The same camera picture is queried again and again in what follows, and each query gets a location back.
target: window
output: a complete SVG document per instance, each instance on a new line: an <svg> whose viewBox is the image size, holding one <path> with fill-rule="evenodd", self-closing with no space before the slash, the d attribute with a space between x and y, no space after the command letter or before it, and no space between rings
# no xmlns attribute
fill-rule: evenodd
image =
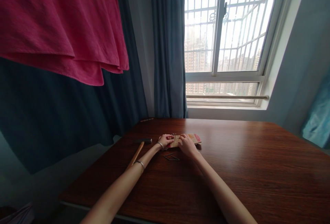
<svg viewBox="0 0 330 224"><path fill-rule="evenodd" d="M185 0L189 105L260 105L282 1Z"/></svg>

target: hand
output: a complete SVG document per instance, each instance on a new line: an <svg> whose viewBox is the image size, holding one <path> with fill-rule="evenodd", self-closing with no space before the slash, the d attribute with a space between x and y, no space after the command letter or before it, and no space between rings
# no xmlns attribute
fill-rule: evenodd
<svg viewBox="0 0 330 224"><path fill-rule="evenodd" d="M181 140L179 141L179 148L185 155L187 155L191 159L194 159L196 158L197 155L200 154L194 142L191 140L191 138L188 135L182 134L180 135L179 139Z"/></svg>
<svg viewBox="0 0 330 224"><path fill-rule="evenodd" d="M158 139L158 142L166 148L168 144L174 142L174 139L172 135L164 134Z"/></svg>

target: wooden table top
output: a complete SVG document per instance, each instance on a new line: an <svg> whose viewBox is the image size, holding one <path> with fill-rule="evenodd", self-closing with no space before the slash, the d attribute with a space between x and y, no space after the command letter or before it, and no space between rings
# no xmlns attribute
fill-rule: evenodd
<svg viewBox="0 0 330 224"><path fill-rule="evenodd" d="M195 133L201 153L258 223L330 223L330 157L274 123L154 119L135 125L60 200L92 207L126 169L138 144ZM163 155L174 152L180 161ZM157 153L118 212L155 223L221 223L198 167L179 148Z"/></svg>

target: wooden stick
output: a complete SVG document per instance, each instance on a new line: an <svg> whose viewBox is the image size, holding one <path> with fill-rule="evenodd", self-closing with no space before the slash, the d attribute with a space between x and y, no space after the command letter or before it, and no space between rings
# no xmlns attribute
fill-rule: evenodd
<svg viewBox="0 0 330 224"><path fill-rule="evenodd" d="M131 159L131 162L128 164L128 167L126 168L125 171L127 171L136 161L136 159L139 156L139 153L141 152L142 148L143 148L144 142L141 142L140 146L138 147L137 151L135 152L133 158Z"/></svg>

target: teal fabric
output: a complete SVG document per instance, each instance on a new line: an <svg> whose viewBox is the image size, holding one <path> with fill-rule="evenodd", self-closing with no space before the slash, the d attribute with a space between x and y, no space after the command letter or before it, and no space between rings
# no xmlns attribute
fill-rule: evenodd
<svg viewBox="0 0 330 224"><path fill-rule="evenodd" d="M155 52L155 116L187 117L185 0L151 0Z"/></svg>
<svg viewBox="0 0 330 224"><path fill-rule="evenodd" d="M104 86L0 58L0 130L30 173L94 144L113 144L147 116L128 0L118 0L130 70Z"/></svg>
<svg viewBox="0 0 330 224"><path fill-rule="evenodd" d="M302 136L321 148L330 148L330 71L309 111Z"/></svg>

